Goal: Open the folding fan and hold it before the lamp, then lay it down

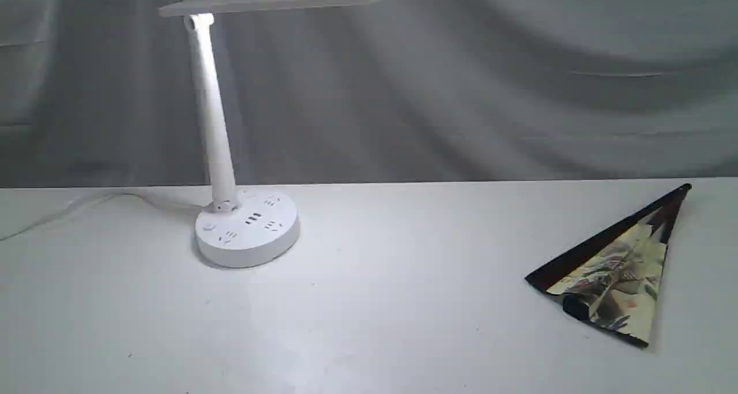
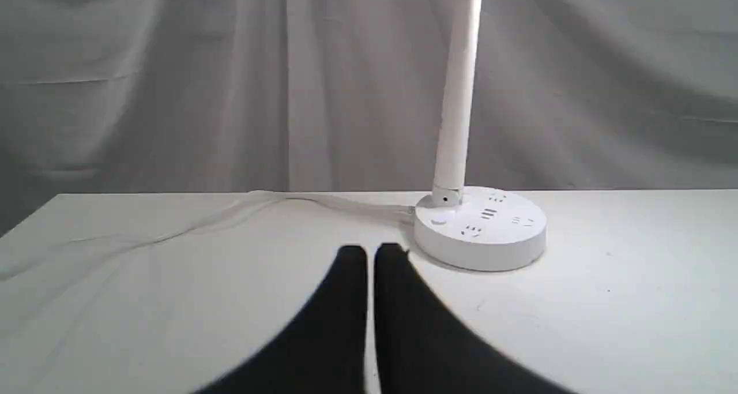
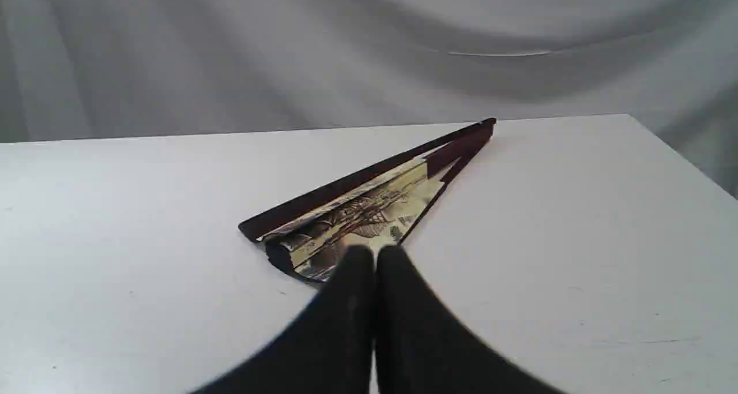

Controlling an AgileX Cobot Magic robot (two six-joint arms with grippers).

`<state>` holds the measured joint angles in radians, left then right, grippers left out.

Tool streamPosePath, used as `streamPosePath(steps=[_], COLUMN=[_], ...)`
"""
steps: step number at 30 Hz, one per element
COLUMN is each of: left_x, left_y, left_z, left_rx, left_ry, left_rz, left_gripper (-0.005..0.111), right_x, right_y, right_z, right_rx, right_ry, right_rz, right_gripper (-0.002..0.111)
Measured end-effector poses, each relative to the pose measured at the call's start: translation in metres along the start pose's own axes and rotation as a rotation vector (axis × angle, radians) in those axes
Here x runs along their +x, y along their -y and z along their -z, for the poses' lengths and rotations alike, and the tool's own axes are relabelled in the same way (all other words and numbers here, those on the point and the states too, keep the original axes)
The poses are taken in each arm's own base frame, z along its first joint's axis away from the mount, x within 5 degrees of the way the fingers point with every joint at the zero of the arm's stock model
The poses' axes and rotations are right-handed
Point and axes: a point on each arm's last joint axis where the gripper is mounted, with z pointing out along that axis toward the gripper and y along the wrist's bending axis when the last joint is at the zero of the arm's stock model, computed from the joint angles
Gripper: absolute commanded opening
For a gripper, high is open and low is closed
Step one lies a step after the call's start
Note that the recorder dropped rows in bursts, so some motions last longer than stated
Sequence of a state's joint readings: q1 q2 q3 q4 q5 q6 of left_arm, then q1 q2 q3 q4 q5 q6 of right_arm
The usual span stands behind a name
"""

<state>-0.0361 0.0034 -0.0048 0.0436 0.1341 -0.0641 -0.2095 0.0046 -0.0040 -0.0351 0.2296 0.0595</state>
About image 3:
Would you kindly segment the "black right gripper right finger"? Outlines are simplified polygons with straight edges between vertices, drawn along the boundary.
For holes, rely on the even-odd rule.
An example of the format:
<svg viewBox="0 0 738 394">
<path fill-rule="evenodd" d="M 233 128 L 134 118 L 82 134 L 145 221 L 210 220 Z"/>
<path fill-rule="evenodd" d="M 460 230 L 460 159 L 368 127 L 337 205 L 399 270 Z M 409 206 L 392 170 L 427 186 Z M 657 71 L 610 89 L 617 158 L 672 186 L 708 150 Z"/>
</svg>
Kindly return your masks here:
<svg viewBox="0 0 738 394">
<path fill-rule="evenodd" d="M 382 393 L 557 393 L 481 341 L 438 299 L 402 247 L 376 263 Z"/>
</svg>

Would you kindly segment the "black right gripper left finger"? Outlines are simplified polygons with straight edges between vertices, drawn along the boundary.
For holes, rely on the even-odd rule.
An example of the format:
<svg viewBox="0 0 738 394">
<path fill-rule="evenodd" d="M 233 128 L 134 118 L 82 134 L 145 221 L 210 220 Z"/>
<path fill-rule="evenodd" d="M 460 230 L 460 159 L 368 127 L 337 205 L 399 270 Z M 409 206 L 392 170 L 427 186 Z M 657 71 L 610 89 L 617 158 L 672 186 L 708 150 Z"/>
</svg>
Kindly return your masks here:
<svg viewBox="0 0 738 394">
<path fill-rule="evenodd" d="M 375 260 L 352 246 L 334 276 L 262 350 L 199 393 L 367 393 Z"/>
</svg>

